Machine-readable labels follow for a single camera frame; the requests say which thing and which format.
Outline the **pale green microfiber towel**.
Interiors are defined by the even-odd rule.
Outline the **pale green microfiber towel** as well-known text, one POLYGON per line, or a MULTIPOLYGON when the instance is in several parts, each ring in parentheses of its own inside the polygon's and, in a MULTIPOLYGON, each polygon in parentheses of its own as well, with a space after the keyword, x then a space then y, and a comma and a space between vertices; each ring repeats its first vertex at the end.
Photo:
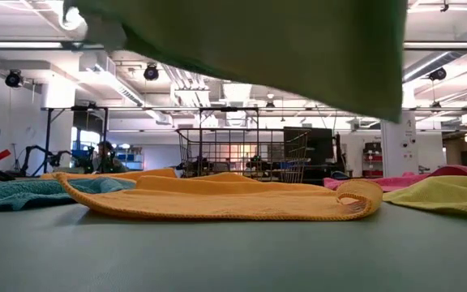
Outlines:
POLYGON ((86 39, 339 110, 401 119, 408 0, 64 0, 86 39))

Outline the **person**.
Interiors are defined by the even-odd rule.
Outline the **person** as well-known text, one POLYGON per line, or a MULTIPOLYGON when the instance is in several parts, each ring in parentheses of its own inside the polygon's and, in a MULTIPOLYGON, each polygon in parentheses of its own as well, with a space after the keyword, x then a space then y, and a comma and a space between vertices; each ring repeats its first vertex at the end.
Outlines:
POLYGON ((109 141, 101 141, 98 145, 98 154, 92 159, 95 173, 115 174, 125 173, 127 168, 114 156, 114 147, 109 141))

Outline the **large black screen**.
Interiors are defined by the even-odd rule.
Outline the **large black screen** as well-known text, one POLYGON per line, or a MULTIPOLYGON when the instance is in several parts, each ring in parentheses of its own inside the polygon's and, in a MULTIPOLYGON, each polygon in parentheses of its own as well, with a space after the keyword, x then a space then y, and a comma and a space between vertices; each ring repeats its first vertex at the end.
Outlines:
POLYGON ((334 157, 331 129, 284 127, 283 133, 287 157, 309 158, 313 164, 322 164, 334 157))

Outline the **black hanging spotlight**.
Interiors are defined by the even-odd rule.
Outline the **black hanging spotlight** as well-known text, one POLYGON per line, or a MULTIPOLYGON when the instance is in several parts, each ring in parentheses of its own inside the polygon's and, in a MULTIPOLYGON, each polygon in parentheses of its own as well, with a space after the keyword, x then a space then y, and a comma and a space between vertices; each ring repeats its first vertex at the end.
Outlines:
POLYGON ((432 71, 427 77, 431 81, 444 80, 447 77, 447 72, 443 67, 440 67, 432 71))
POLYGON ((24 84, 24 78, 20 70, 10 70, 5 78, 5 85, 9 88, 21 88, 24 84))
POLYGON ((144 70, 143 76, 147 81, 157 80, 159 78, 159 70, 157 69, 157 64, 148 63, 144 70))

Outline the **orange microfiber towel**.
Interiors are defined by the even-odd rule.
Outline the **orange microfiber towel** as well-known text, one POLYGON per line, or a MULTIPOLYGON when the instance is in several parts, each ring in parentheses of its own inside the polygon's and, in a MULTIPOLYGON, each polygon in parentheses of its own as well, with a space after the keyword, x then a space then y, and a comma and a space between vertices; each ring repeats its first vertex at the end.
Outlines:
POLYGON ((145 171, 130 171, 125 173, 113 173, 113 174, 71 174, 66 173, 69 179, 81 179, 81 178, 118 178, 131 181, 137 181, 143 176, 160 176, 168 178, 176 178, 177 175, 175 171, 171 168, 158 169, 158 170, 145 170, 145 171))
POLYGON ((366 180, 349 180, 331 190, 234 174, 145 175, 132 189, 88 194, 71 185, 72 175, 54 177, 74 201, 91 210, 147 220, 350 221, 376 212, 383 198, 381 186, 366 180))

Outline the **teal microfiber towel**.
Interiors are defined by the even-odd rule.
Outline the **teal microfiber towel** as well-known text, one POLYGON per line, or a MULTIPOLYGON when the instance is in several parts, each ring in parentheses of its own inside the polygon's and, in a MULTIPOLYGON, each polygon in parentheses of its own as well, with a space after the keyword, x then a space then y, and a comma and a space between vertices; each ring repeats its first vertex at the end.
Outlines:
MULTIPOLYGON (((69 178, 68 183, 90 195, 128 190, 135 181, 124 178, 69 178)), ((0 212, 75 204, 56 179, 30 179, 0 182, 0 212)))

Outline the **pink microfiber towel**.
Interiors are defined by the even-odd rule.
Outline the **pink microfiber towel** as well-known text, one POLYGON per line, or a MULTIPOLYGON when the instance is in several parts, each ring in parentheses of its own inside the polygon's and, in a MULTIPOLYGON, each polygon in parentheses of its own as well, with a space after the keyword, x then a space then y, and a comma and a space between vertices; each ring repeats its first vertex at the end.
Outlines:
POLYGON ((467 176, 467 166, 447 165, 429 174, 404 173, 400 177, 372 178, 371 181, 380 185, 384 192, 389 192, 409 187, 425 178, 435 176, 467 176))

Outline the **yellow microfiber towel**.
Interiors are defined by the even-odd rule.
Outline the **yellow microfiber towel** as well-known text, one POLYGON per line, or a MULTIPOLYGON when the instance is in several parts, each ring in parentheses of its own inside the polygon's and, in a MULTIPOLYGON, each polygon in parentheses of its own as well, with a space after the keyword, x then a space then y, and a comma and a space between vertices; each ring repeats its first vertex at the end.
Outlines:
POLYGON ((385 202, 427 212, 467 216, 467 176, 434 176, 383 195, 385 202))

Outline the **green table mat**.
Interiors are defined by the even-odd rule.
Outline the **green table mat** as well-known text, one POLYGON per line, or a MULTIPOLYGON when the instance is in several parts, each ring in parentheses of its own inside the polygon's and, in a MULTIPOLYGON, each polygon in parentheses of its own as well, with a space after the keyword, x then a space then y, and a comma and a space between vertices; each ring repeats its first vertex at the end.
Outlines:
POLYGON ((130 221, 0 213, 0 292, 467 292, 467 218, 130 221))

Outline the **white pillar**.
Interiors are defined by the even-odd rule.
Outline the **white pillar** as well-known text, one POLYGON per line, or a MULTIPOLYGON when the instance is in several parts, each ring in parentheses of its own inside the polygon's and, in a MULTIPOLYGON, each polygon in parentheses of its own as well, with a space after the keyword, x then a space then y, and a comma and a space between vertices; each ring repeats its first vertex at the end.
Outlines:
POLYGON ((399 123, 381 122, 383 176, 400 177, 418 172, 418 146, 414 112, 403 112, 399 123))

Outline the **red tool cart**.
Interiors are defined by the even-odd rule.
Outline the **red tool cart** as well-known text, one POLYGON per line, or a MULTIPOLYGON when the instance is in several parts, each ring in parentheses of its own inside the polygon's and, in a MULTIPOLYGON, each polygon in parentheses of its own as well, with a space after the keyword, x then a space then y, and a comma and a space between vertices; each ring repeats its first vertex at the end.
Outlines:
POLYGON ((362 176, 364 178, 383 177, 383 152, 381 143, 364 143, 362 150, 362 176))

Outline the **shelf with blue bins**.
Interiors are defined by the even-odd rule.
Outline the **shelf with blue bins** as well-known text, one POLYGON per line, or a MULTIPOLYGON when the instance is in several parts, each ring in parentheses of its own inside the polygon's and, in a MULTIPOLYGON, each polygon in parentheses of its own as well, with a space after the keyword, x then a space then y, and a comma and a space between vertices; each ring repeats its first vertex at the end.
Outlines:
POLYGON ((143 148, 132 144, 115 144, 115 157, 131 171, 144 169, 143 148))

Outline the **black frame stand with screen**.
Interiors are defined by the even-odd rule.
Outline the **black frame stand with screen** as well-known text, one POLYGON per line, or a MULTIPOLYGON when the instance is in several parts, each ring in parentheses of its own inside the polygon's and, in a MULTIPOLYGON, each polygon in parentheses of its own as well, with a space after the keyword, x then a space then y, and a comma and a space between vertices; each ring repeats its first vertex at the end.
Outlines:
MULTIPOLYGON (((71 107, 43 107, 46 112, 45 144, 43 148, 57 153, 71 151, 63 155, 59 167, 68 166, 81 169, 84 173, 93 171, 92 159, 101 141, 107 140, 109 108, 89 105, 71 107)), ((59 167, 47 166, 43 174, 59 167)))

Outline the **silver ventilation duct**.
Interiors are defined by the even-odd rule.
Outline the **silver ventilation duct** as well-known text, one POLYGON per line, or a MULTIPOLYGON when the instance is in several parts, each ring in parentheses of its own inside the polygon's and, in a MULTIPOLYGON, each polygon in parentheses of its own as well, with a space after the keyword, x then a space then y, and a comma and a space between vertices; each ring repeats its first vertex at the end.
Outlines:
POLYGON ((246 107, 251 95, 251 84, 224 83, 222 84, 224 98, 228 107, 240 110, 227 112, 225 125, 227 127, 244 127, 246 125, 246 107))

